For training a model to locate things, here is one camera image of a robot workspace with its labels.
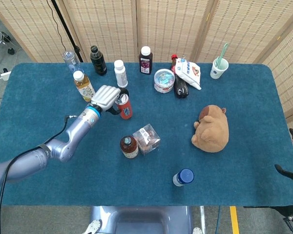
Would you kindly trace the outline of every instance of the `plastic cup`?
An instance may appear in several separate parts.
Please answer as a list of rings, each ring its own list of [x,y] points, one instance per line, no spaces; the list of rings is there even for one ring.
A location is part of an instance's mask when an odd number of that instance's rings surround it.
[[[221,77],[221,75],[228,69],[229,67],[229,63],[227,60],[225,60],[224,58],[221,59],[221,62],[220,62],[220,65],[219,67],[217,68],[215,66],[215,63],[216,63],[216,60],[214,60],[213,62],[213,66],[211,68],[211,71],[210,71],[210,77],[212,77],[213,79],[218,79]]]

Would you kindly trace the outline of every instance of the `clear plastic box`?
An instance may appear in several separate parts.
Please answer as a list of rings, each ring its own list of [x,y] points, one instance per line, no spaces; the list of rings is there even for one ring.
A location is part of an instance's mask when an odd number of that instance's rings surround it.
[[[144,126],[133,134],[143,155],[156,149],[161,142],[151,124]]]

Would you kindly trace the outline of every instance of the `beige room divider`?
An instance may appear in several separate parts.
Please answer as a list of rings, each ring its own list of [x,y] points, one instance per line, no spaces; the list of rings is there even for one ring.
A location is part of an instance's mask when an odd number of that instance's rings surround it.
[[[212,62],[225,42],[229,63],[263,63],[274,75],[293,127],[293,0],[57,0],[84,61],[97,45],[106,61],[179,56]],[[67,49],[71,43],[54,11]],[[37,62],[62,62],[63,46],[47,0],[0,0],[0,19]]]

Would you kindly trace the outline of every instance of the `brown plush toy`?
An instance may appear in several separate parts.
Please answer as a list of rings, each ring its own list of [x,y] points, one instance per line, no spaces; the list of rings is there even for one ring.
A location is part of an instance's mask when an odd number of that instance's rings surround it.
[[[199,122],[194,123],[196,129],[191,142],[197,148],[215,153],[224,149],[229,141],[229,128],[226,109],[215,105],[203,108],[199,116]]]

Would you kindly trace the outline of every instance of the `table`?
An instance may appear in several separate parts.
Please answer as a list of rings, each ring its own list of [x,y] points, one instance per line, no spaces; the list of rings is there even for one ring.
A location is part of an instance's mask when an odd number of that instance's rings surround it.
[[[103,113],[67,163],[49,161],[46,170],[7,184],[5,205],[236,205],[293,204],[293,181],[277,173],[278,163],[293,171],[293,148],[270,69],[259,64],[230,64],[218,80],[210,63],[199,63],[201,87],[189,96],[154,90],[153,75],[170,63],[154,63],[152,75],[125,63],[133,117]],[[96,90],[116,86],[113,64],[101,77],[83,63]],[[215,154],[195,148],[193,123],[209,104],[226,107],[230,139]],[[0,106],[0,162],[32,148],[58,132],[65,115],[86,106],[63,63],[24,63],[10,76]],[[160,147],[127,159],[120,139],[150,123]],[[61,140],[67,140],[65,134]],[[191,168],[194,182],[181,188],[172,177]]]

